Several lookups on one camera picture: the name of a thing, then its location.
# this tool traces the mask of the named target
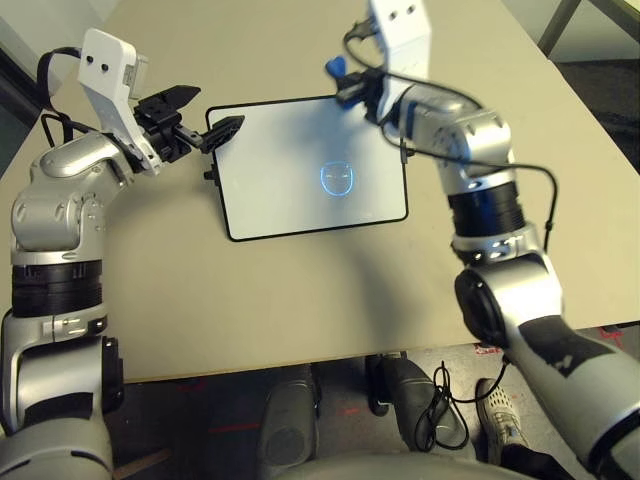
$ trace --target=shoe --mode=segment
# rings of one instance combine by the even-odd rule
[[[486,394],[494,383],[493,378],[480,379],[476,385],[476,396]],[[489,463],[499,465],[502,449],[507,445],[529,446],[522,433],[520,417],[502,388],[496,388],[487,398],[477,402],[476,408],[489,442]]]

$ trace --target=gray carpet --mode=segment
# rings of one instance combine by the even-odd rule
[[[640,358],[640,327],[585,331]],[[500,353],[459,345],[410,352],[431,375],[441,360],[451,372],[458,398],[470,397],[476,381],[495,376]],[[373,416],[367,407],[362,359],[316,365],[322,387],[318,457],[351,452],[406,451],[393,410]],[[169,448],[171,457],[132,480],[255,478],[255,455],[262,410],[278,369],[217,375],[180,382],[128,385],[124,405],[107,416],[116,465]],[[522,375],[509,367],[503,386],[519,409],[532,448],[552,454],[576,479],[592,478],[555,431]],[[479,459],[486,440],[473,405],[461,405]]]

